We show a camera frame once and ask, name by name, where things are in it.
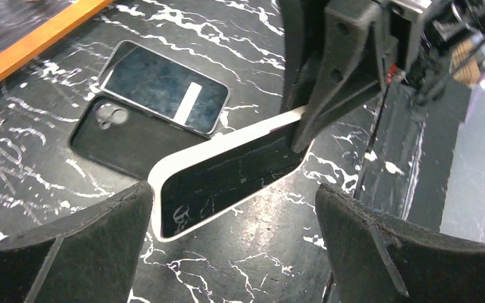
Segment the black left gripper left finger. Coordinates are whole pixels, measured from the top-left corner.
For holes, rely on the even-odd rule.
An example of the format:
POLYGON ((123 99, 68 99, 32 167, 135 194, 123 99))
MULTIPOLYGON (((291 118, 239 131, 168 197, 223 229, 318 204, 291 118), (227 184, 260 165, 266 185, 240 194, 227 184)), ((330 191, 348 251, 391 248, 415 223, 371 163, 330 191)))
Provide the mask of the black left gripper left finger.
POLYGON ((152 206, 152 189, 143 181, 4 238, 0 302, 126 302, 152 206))

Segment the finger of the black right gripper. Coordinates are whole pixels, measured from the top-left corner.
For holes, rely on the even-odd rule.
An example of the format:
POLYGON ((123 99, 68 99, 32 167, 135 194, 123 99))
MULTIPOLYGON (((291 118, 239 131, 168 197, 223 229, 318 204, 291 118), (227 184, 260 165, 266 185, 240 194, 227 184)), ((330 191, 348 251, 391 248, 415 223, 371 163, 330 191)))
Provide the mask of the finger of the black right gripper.
POLYGON ((280 112, 307 104, 316 83, 327 1, 279 2, 284 24, 285 71, 280 112))

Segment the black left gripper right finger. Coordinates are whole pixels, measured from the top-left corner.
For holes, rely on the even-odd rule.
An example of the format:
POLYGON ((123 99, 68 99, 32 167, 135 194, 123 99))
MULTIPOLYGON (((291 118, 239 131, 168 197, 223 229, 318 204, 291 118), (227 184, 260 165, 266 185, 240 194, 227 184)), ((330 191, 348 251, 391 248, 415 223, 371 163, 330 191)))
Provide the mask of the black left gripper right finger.
POLYGON ((324 302, 485 302, 485 243, 425 229, 322 184, 324 302))

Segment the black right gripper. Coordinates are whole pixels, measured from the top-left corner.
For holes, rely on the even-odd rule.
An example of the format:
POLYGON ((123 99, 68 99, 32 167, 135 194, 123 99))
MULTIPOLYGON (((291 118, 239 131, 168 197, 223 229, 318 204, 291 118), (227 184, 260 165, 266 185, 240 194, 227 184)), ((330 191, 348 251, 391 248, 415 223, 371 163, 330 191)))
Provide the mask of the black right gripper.
MULTIPOLYGON (((414 89, 412 104, 437 100, 451 77, 485 43, 485 1, 388 1, 390 33, 398 40, 388 82, 414 89), (450 58, 475 35, 481 41, 459 63, 450 58)), ((325 128, 385 87, 384 5, 329 1, 324 7, 324 46, 316 83, 291 147, 299 152, 325 128)))

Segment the phone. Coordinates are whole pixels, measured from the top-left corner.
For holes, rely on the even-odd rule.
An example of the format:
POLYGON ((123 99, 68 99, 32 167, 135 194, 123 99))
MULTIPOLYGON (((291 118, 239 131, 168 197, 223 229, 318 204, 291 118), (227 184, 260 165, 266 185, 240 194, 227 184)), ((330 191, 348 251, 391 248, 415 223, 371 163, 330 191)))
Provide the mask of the phone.
POLYGON ((225 84, 132 40, 116 45, 99 77, 113 97, 200 136, 210 136, 231 91, 225 84))
POLYGON ((171 242, 210 223, 300 168, 310 146, 294 152, 290 145, 304 110, 298 107, 159 160, 148 175, 157 240, 171 242))

